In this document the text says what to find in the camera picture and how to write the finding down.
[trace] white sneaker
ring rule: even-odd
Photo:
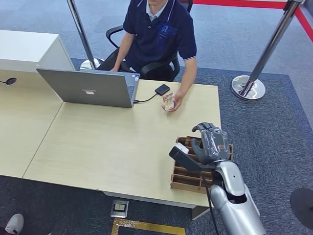
[[[18,235],[22,231],[24,225],[24,218],[22,214],[14,214],[5,227],[5,230],[9,234]]]

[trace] laptop keyboard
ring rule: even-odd
[[[133,90],[135,89],[134,86],[127,86],[129,98],[131,99],[133,97]]]

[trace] robotic hand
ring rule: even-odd
[[[189,171],[213,171],[210,196],[229,235],[265,235],[260,213],[238,167],[229,161],[227,134],[211,123],[200,123],[192,132],[201,133],[202,146],[192,140],[200,163],[188,156],[189,150],[177,143],[170,156]]]

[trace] shirt collar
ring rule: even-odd
[[[160,15],[164,10],[164,8],[167,5],[168,0],[167,0],[167,2],[159,11],[158,11],[155,15],[152,15],[152,13],[150,10],[150,5],[149,4],[149,1],[146,1],[146,13],[150,17],[151,20],[154,20],[155,18],[158,18],[160,17]]]

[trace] chrome stanchion pole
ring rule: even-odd
[[[83,62],[81,65],[81,70],[84,69],[93,69],[95,70],[99,65],[100,65],[103,60],[103,59],[94,59],[92,55],[92,52],[89,46],[88,41],[87,40],[86,33],[84,30],[83,25],[81,24],[81,20],[79,17],[78,12],[77,11],[76,4],[75,4],[75,0],[67,0],[69,7],[72,15],[72,18],[75,21],[75,24],[78,31],[79,37],[81,37],[81,42],[83,43],[84,48],[87,54],[87,60]]]
[[[263,70],[289,24],[290,24],[296,10],[302,2],[302,0],[288,0],[284,8],[284,15],[251,74],[250,76],[241,75],[234,78],[232,82],[232,92],[244,100],[257,100],[263,97],[265,88],[258,79],[259,74]]]

